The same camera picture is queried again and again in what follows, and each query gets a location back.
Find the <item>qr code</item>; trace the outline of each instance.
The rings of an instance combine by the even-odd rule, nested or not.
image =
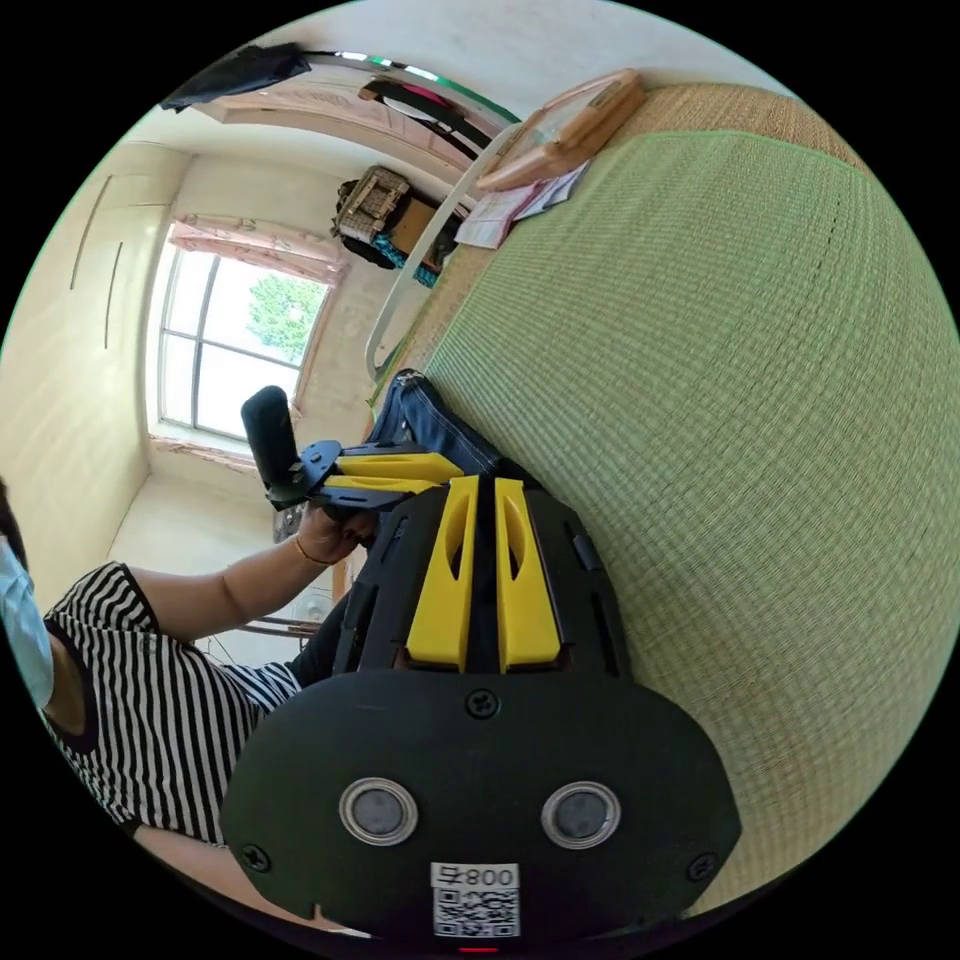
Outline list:
[[[434,932],[440,937],[520,935],[520,891],[433,891]]]

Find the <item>white pipe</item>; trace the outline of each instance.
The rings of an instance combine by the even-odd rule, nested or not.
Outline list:
[[[383,367],[377,367],[376,364],[375,354],[377,348],[380,346],[383,335],[387,332],[387,327],[390,326],[390,321],[393,319],[397,307],[400,306],[400,301],[403,300],[404,294],[407,292],[410,284],[414,282],[417,267],[420,266],[423,258],[430,251],[434,241],[440,235],[440,231],[444,228],[447,220],[456,209],[457,204],[460,203],[477,180],[480,179],[489,166],[494,154],[496,154],[500,147],[514,134],[518,126],[520,126],[520,124],[513,124],[513,126],[507,127],[506,130],[501,130],[484,148],[480,156],[470,164],[463,176],[457,181],[456,186],[454,186],[448,194],[447,199],[440,204],[440,208],[433,215],[433,218],[427,224],[423,233],[420,234],[420,239],[417,241],[416,246],[410,251],[410,256],[407,257],[407,262],[403,265],[400,276],[394,281],[386,302],[383,304],[383,309],[380,311],[380,316],[377,317],[377,322],[374,324],[373,330],[367,338],[367,347],[364,351],[363,359],[367,373],[374,383],[376,383],[377,378],[383,371]]]

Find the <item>bracelet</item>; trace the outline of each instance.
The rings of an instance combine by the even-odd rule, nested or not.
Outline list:
[[[300,551],[300,556],[304,560],[309,560],[311,563],[315,563],[318,567],[329,567],[329,563],[325,563],[323,560],[315,560],[313,557],[303,549],[303,545],[300,543],[300,534],[296,534],[293,538],[293,542],[297,545],[297,549]]]

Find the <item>face mask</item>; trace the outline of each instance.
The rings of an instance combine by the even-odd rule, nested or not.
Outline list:
[[[33,581],[0,539],[0,618],[30,696],[42,710],[53,696],[53,650],[33,599]]]

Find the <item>striped shirt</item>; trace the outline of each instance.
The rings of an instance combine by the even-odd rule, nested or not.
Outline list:
[[[70,766],[120,825],[223,844],[220,806],[243,745],[300,690],[289,668],[221,666],[164,636],[119,563],[87,574],[46,626],[85,686],[86,730],[47,728]]]

